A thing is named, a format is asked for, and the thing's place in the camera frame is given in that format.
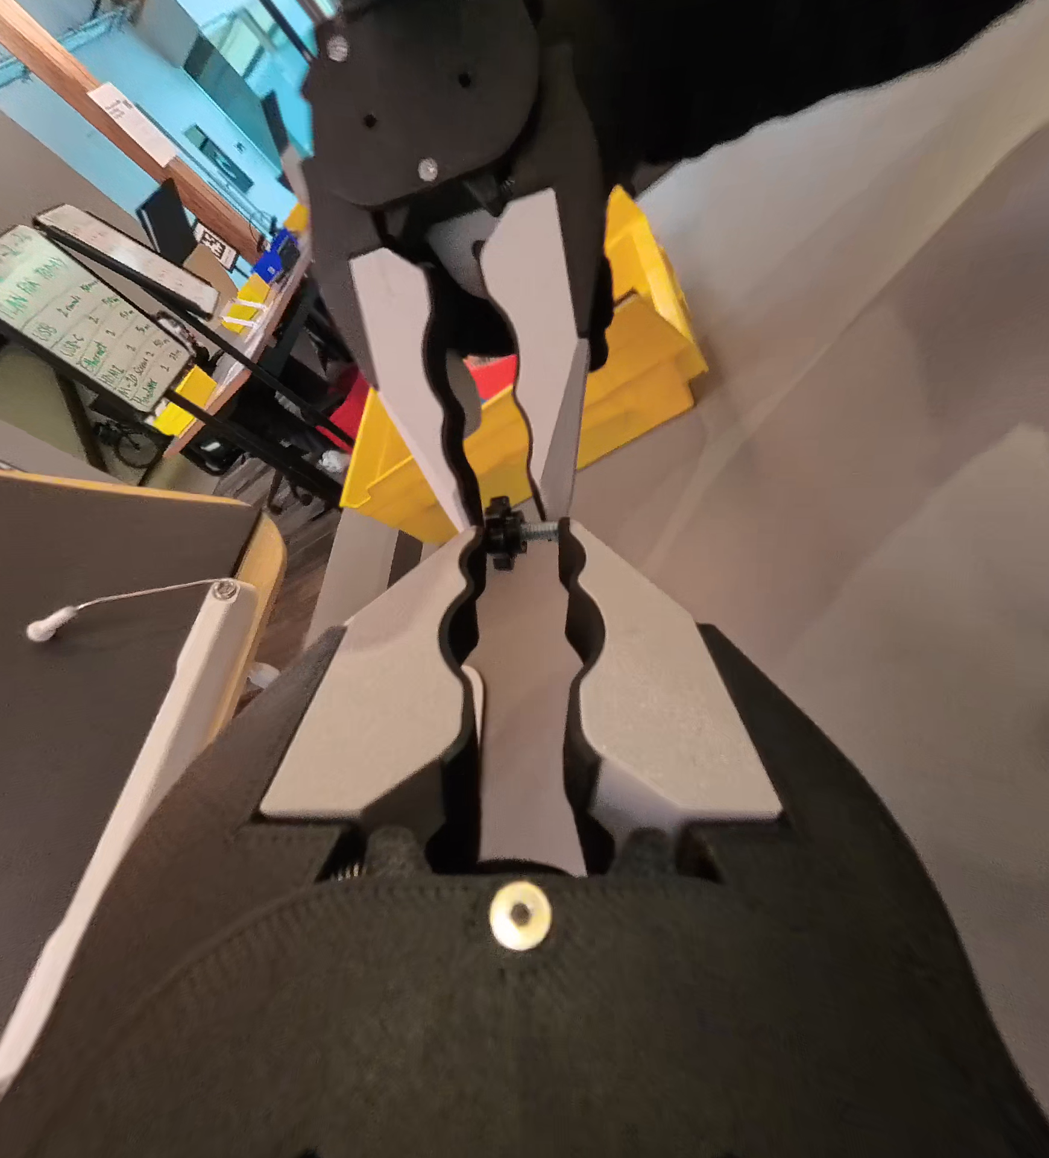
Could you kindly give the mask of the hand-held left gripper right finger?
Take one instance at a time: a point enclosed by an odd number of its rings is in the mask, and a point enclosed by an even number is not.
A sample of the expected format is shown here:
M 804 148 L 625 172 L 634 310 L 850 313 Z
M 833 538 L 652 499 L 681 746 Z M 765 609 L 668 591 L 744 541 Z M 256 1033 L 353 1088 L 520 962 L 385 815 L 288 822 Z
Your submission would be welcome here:
M 560 521 L 566 640 L 581 666 L 564 780 L 589 848 L 640 831 L 775 822 L 782 802 L 702 628 L 576 519 Z

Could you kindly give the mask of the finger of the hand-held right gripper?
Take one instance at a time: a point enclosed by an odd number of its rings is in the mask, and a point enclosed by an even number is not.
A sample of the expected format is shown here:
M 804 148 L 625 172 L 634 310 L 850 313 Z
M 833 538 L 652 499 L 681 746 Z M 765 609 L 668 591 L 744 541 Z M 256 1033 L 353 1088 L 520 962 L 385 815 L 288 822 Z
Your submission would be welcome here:
M 417 461 L 434 499 L 458 531 L 477 524 L 448 436 L 457 434 L 446 371 L 431 366 L 433 298 L 428 272 L 390 248 L 349 260 L 371 385 Z
M 514 199 L 479 252 L 486 293 L 516 342 L 518 412 L 526 473 L 543 519 L 571 512 L 589 376 L 589 339 L 577 328 L 555 190 Z

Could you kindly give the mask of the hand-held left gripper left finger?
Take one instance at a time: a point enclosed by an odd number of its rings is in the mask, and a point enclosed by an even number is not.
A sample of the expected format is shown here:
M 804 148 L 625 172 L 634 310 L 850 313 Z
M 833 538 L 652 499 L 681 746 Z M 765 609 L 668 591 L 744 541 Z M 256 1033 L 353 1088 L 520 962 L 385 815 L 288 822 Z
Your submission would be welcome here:
M 342 628 L 259 812 L 479 836 L 477 695 L 484 534 L 467 529 Z

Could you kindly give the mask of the yellow plastic bin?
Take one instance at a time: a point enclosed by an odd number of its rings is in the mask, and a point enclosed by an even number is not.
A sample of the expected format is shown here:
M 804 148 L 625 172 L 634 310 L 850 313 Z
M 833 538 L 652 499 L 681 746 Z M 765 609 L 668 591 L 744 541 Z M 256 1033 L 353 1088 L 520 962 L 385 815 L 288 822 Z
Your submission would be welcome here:
M 676 272 L 646 213 L 622 185 L 610 196 L 605 253 L 613 274 L 613 320 L 608 359 L 588 380 L 579 470 L 688 412 L 695 403 L 692 381 L 707 371 Z M 480 417 L 465 437 L 480 497 L 508 495 L 523 504 L 532 495 L 526 425 L 513 391 L 484 403 Z M 445 543 L 457 531 L 377 391 L 349 456 L 341 507 L 424 543 Z

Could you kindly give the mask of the black star knob screw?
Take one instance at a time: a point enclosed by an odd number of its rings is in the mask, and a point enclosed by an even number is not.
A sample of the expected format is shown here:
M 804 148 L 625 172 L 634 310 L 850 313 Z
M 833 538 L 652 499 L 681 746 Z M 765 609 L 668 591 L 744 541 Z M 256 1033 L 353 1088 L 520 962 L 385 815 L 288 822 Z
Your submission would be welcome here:
M 497 572 L 513 572 L 518 557 L 526 555 L 532 543 L 559 541 L 567 517 L 555 521 L 526 521 L 508 495 L 496 495 L 484 512 L 484 546 Z

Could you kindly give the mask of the red floor crate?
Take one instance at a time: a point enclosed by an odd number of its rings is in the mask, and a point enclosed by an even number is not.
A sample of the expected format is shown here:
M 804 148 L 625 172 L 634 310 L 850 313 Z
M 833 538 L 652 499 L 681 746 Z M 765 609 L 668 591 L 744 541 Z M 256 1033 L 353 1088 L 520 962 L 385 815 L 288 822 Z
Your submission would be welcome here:
M 346 374 L 342 385 L 348 386 L 346 397 L 337 408 L 332 410 L 329 422 L 337 427 L 339 439 L 349 451 L 360 436 L 360 427 L 363 422 L 363 414 L 366 412 L 368 400 L 371 397 L 370 381 L 354 368 L 351 374 Z

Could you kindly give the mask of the whiteboard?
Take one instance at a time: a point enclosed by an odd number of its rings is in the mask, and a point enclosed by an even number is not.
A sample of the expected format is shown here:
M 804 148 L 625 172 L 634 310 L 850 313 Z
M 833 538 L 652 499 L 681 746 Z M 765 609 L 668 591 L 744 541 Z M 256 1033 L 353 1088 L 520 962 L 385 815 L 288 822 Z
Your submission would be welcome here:
M 189 345 L 29 225 L 0 236 L 0 328 L 140 414 L 194 366 Z
M 125 276 L 167 306 L 210 318 L 220 303 L 211 282 L 73 204 L 43 211 L 33 225 L 50 240 Z

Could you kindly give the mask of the dark divider panel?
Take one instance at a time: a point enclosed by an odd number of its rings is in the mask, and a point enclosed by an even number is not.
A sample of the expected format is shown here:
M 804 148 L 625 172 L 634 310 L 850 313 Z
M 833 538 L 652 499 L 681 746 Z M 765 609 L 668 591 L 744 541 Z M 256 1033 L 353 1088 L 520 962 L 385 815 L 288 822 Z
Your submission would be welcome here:
M 261 625 L 286 569 L 271 516 L 230 499 L 0 470 L 0 1035 L 82 878 L 206 587 L 33 620 L 99 596 L 237 577 Z

